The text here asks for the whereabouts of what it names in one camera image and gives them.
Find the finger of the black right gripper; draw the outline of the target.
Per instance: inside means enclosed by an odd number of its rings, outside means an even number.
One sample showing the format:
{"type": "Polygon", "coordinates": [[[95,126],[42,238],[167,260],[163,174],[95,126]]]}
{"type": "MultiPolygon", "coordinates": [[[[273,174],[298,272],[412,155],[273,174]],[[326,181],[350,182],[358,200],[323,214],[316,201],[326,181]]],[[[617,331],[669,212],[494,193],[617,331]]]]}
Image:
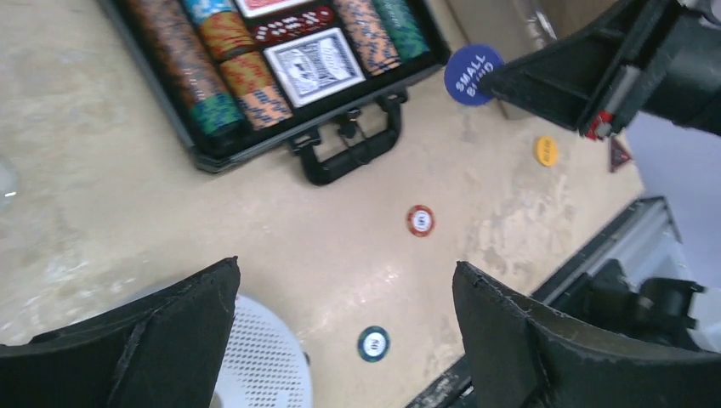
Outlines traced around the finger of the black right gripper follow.
{"type": "Polygon", "coordinates": [[[634,48],[643,1],[544,1],[558,36],[545,48],[512,60],[480,87],[553,124],[589,128],[623,57],[634,48]]]}

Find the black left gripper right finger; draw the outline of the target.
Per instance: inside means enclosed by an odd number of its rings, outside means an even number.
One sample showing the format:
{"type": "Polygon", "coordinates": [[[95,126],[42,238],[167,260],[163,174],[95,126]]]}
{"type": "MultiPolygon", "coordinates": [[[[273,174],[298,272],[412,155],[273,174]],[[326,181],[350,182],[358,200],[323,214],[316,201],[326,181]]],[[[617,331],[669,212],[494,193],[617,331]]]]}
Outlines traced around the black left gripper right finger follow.
{"type": "Polygon", "coordinates": [[[580,316],[542,317],[550,407],[717,407],[720,356],[695,346],[687,316],[656,317],[593,290],[580,316]]]}

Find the blue small blind button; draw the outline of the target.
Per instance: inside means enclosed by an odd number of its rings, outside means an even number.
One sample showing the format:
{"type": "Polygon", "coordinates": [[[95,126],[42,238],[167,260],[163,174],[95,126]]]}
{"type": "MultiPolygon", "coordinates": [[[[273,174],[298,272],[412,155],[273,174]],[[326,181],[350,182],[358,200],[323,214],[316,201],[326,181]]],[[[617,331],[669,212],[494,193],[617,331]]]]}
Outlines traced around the blue small blind button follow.
{"type": "Polygon", "coordinates": [[[446,92],[461,105],[485,105],[491,101],[491,96],[480,91],[480,80],[503,65],[501,55],[487,44],[476,43],[461,47],[446,65],[446,92]]]}

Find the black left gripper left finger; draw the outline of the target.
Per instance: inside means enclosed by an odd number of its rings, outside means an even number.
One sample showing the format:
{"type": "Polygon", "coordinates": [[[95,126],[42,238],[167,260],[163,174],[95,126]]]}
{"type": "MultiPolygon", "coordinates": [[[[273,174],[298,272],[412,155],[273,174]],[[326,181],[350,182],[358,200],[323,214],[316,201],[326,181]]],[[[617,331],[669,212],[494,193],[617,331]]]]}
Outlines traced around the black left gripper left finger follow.
{"type": "Polygon", "coordinates": [[[1,348],[4,407],[207,407],[234,320],[235,258],[1,348]]]}

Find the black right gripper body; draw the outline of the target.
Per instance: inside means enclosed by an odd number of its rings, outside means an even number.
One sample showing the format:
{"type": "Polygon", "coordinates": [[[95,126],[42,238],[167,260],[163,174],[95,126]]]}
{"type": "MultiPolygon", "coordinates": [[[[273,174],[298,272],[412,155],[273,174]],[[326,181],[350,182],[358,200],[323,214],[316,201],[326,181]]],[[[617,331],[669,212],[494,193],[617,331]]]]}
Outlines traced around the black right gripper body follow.
{"type": "Polygon", "coordinates": [[[601,66],[580,134],[605,139],[640,112],[720,134],[718,1],[617,1],[582,34],[611,37],[617,49],[601,66]]]}

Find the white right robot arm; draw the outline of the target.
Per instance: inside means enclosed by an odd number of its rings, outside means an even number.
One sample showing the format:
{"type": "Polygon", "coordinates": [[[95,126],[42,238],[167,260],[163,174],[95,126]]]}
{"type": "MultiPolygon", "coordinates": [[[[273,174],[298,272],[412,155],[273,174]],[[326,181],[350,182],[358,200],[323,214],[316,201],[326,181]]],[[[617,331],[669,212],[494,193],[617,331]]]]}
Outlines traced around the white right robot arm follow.
{"type": "MultiPolygon", "coordinates": [[[[631,161],[619,134],[639,113],[720,132],[720,14],[710,1],[616,1],[583,28],[480,80],[500,99],[609,144],[610,170],[631,161]]],[[[571,299],[596,326],[683,349],[719,351],[709,319],[720,292],[633,271],[611,259],[571,299]]]]}

